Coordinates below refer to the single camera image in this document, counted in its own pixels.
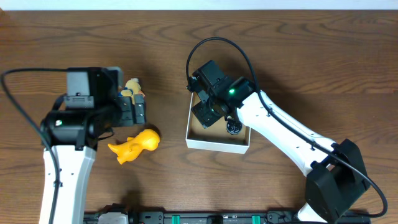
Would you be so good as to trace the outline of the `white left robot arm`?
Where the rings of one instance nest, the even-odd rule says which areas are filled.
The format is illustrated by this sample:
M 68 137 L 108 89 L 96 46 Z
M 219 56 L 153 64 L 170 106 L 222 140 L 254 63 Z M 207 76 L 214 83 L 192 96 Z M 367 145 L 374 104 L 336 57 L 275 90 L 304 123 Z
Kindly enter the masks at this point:
M 145 122 L 142 95 L 116 96 L 95 107 L 93 96 L 59 96 L 43 119 L 45 183 L 40 223 L 83 223 L 98 142 L 114 128 Z

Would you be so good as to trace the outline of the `orange plastic duck toy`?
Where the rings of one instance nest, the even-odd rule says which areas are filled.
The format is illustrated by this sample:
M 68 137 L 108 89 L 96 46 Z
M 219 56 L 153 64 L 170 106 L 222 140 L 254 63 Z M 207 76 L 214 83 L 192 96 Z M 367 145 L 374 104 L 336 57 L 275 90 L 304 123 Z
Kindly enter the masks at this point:
M 158 148 L 160 136 L 152 129 L 145 129 L 135 137 L 128 137 L 122 144 L 108 144 L 108 147 L 117 155 L 118 162 L 132 162 L 137 159 L 143 150 L 154 151 Z

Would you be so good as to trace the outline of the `black round wheel toy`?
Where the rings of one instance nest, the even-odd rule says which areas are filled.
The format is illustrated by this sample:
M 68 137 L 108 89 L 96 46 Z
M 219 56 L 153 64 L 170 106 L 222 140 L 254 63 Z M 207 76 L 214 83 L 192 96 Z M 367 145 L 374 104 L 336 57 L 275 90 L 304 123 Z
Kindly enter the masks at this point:
M 243 125 L 240 121 L 235 121 L 233 119 L 227 119 L 226 121 L 226 130 L 231 135 L 236 135 L 241 132 Z

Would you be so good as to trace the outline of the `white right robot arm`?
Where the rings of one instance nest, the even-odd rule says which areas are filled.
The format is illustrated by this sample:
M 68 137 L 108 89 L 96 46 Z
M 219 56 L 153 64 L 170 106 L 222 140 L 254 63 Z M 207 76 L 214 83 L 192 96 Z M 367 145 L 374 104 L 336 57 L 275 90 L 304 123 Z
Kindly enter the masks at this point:
M 243 124 L 263 135 L 300 169 L 306 178 L 306 204 L 296 214 L 301 222 L 338 223 L 370 188 L 361 151 L 345 139 L 336 143 L 298 122 L 276 106 L 247 78 L 192 75 L 187 89 L 200 102 L 192 112 L 208 128 L 220 118 Z

